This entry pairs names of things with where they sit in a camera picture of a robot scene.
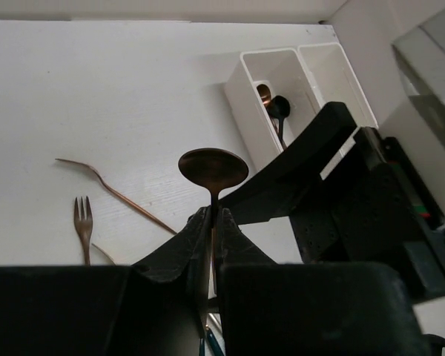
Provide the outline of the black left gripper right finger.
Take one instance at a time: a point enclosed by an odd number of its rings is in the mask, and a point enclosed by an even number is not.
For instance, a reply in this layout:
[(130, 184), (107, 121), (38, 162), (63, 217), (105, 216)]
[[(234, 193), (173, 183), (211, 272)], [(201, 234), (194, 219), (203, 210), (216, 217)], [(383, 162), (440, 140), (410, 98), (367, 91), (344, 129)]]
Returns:
[(213, 230), (213, 307), (223, 300), (222, 283), (218, 280), (220, 268), (229, 264), (270, 264), (276, 262), (253, 244), (240, 230), (228, 208), (220, 208)]

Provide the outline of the black round spoon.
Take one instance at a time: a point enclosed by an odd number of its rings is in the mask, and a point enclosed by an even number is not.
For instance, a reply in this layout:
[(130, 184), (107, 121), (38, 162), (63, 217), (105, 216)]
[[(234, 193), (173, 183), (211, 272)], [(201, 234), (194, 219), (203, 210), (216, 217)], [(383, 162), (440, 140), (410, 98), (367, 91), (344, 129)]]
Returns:
[(286, 149), (286, 144), (283, 139), (284, 121), (291, 113), (290, 103), (287, 98), (283, 96), (275, 96), (266, 108), (269, 116), (278, 121), (278, 139), (283, 147)]

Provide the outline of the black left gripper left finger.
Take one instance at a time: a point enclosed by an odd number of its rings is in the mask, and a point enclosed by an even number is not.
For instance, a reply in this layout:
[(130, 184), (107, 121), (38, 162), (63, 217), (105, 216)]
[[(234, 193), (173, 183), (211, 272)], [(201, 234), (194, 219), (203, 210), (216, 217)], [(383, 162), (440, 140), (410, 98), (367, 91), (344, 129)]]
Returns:
[(201, 207), (184, 228), (134, 264), (147, 283), (132, 347), (138, 355), (203, 355), (208, 313), (211, 212)]

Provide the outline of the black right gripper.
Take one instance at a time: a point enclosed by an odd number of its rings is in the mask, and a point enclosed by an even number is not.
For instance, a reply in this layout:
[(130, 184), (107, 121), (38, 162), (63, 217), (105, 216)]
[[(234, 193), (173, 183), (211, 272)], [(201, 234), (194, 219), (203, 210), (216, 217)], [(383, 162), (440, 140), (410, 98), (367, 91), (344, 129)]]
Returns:
[(415, 302), (445, 296), (445, 216), (396, 138), (359, 129), (347, 155), (320, 179), (356, 128), (344, 103), (328, 102), (221, 207), (238, 225), (291, 213), (305, 263), (383, 263)]

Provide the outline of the small copper ridged spoon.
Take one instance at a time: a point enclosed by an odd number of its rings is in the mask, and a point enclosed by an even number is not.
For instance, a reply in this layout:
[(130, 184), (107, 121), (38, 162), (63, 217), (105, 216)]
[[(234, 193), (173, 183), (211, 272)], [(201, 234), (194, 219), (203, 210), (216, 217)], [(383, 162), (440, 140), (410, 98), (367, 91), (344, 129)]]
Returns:
[(245, 161), (220, 148), (199, 148), (188, 151), (179, 158), (180, 173), (195, 185), (207, 189), (211, 195), (211, 270), (213, 290), (217, 292), (217, 217), (219, 194), (244, 182), (249, 169)]

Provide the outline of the copper round spoon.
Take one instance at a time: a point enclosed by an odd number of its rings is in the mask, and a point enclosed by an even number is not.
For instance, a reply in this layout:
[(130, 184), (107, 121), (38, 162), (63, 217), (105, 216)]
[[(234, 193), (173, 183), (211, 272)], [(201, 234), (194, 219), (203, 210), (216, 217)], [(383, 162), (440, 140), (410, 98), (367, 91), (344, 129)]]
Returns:
[[(270, 88), (266, 84), (258, 84), (257, 85), (257, 92), (259, 93), (259, 97), (261, 98), (261, 101), (263, 103), (263, 106), (266, 108), (268, 104), (271, 101), (271, 91)], [(277, 137), (280, 137), (280, 127), (279, 122), (277, 119), (275, 119), (273, 116), (268, 115), (272, 126), (275, 129), (275, 132), (277, 134)]]

